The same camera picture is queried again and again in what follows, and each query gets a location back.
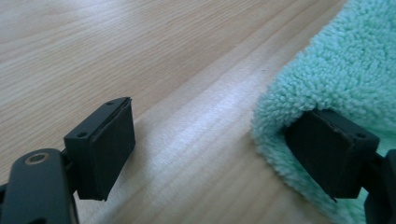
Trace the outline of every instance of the black clamp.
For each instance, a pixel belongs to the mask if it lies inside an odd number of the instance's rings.
[[[106,200],[134,150],[131,98],[105,103],[64,137],[66,149],[30,152],[0,187],[0,223],[78,223],[73,197]]]
[[[396,149],[385,158],[379,138],[331,110],[305,112],[285,131],[294,156],[333,199],[355,199],[361,187],[368,224],[396,223]]]

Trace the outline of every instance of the black plastic piece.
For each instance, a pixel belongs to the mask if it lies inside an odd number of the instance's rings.
[[[379,138],[331,110],[305,112],[285,133],[290,150],[334,198],[356,198],[362,165],[372,161]]]
[[[1,224],[78,223],[61,152],[40,149],[12,166]]]
[[[75,164],[79,173],[74,180],[77,183],[71,184],[78,197],[106,200],[134,150],[131,99],[124,97],[99,107],[64,137],[64,144],[66,160]]]

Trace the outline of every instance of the clamp jaw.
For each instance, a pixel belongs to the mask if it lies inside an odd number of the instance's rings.
[[[365,188],[367,223],[396,223],[396,149],[381,157],[377,136],[331,110],[305,112],[285,139],[330,198],[355,199]]]
[[[64,137],[66,149],[44,148],[15,161],[0,187],[0,224],[78,223],[73,197],[106,200],[134,150],[131,98],[100,106]]]

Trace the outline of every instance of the wood grain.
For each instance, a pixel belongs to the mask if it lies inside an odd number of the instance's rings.
[[[136,147],[81,223],[329,223],[250,139],[252,109],[342,0],[0,3],[0,181],[102,103],[133,98]]]

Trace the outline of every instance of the wooden table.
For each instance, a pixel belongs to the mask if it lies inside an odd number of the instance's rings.
[[[0,181],[104,102],[133,98],[136,147],[81,223],[329,223],[250,139],[252,109],[343,0],[0,3]]]

